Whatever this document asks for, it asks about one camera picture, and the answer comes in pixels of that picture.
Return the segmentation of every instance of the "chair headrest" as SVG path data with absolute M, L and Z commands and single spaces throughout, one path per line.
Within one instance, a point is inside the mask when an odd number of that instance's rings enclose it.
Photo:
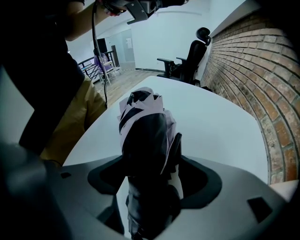
M 199 28 L 196 32 L 196 36 L 201 41 L 205 42 L 208 46 L 210 44 L 210 30 L 207 28 Z

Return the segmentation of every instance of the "wrapped object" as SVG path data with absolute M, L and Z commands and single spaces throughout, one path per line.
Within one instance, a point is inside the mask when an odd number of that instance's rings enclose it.
M 153 239 L 180 211 L 183 193 L 176 153 L 181 134 L 176 134 L 176 122 L 164 109 L 162 96 L 146 87 L 120 102 L 118 119 L 129 182 L 129 231 L 134 239 Z

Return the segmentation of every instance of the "white table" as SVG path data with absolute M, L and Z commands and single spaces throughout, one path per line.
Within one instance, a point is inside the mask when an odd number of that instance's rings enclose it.
M 268 181 L 263 137 L 250 114 L 214 93 L 171 79 L 150 76 L 103 113 L 71 151 L 64 165 L 120 155 L 119 102 L 140 87 L 163 96 L 164 107 L 182 133 L 182 154 L 247 170 Z

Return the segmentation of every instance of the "red brick wall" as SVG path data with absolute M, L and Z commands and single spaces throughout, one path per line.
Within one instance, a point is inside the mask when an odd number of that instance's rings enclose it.
M 212 40 L 201 86 L 208 86 L 256 118 L 265 141 L 270 183 L 297 178 L 299 77 L 291 43 L 259 12 Z

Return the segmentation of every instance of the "wooden floor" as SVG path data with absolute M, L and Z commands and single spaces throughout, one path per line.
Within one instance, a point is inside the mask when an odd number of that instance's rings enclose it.
M 119 70 L 118 72 L 120 72 L 120 75 L 115 78 L 111 78 L 111 85 L 107 83 L 106 86 L 108 107 L 145 78 L 161 74 L 159 72 L 141 70 Z M 97 81 L 94 84 L 104 99 L 103 84 L 100 81 Z

